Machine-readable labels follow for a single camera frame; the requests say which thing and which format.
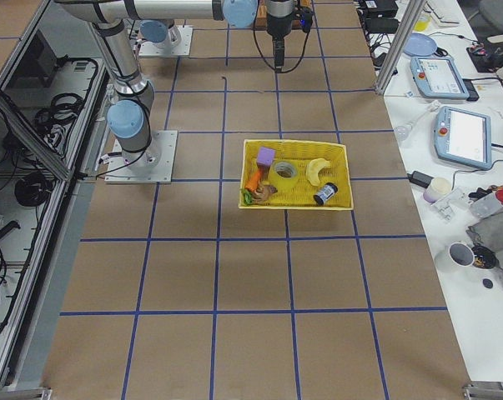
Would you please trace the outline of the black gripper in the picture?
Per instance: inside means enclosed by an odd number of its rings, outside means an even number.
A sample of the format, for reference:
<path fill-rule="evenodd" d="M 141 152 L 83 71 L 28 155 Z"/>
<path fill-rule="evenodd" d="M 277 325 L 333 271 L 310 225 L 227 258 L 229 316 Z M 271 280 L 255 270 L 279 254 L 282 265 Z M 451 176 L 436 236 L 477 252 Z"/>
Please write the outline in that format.
<path fill-rule="evenodd" d="M 276 17 L 271 14 L 266 15 L 266 31 L 271 36 L 274 48 L 274 71 L 279 73 L 284 67 L 284 47 L 277 48 L 284 43 L 284 38 L 288 36 L 292 29 L 292 15 Z"/>

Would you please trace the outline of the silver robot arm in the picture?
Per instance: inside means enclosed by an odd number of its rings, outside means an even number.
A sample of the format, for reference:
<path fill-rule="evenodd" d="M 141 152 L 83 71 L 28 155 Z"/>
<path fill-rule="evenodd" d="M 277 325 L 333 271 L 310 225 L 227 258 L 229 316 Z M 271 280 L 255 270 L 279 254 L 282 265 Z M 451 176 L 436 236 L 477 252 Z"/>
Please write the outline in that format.
<path fill-rule="evenodd" d="M 59 1 L 58 4 L 92 29 L 118 96 L 117 103 L 108 110 L 108 125 L 121 146 L 125 166 L 134 169 L 154 167 L 161 151 L 153 143 L 149 122 L 153 84 L 140 71 L 124 21 L 196 18 L 246 28 L 256 21 L 259 11 L 258 1 Z"/>
<path fill-rule="evenodd" d="M 140 23 L 140 33 L 145 40 L 162 49 L 174 48 L 182 41 L 173 19 L 143 20 Z"/>

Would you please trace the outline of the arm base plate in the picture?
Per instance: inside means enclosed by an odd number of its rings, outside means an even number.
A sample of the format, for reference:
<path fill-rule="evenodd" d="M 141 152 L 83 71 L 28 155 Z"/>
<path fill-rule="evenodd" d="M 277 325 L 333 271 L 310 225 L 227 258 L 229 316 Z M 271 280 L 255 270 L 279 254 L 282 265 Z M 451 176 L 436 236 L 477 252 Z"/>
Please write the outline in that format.
<path fill-rule="evenodd" d="M 125 153 L 112 157 L 103 178 L 109 184 L 170 184 L 172 181 L 174 157 L 177 147 L 178 132 L 176 130 L 152 131 L 152 142 L 146 153 L 131 166 L 134 157 Z"/>
<path fill-rule="evenodd" d="M 190 53 L 193 27 L 189 25 L 162 25 L 140 28 L 142 38 L 137 49 L 141 58 L 187 57 Z"/>

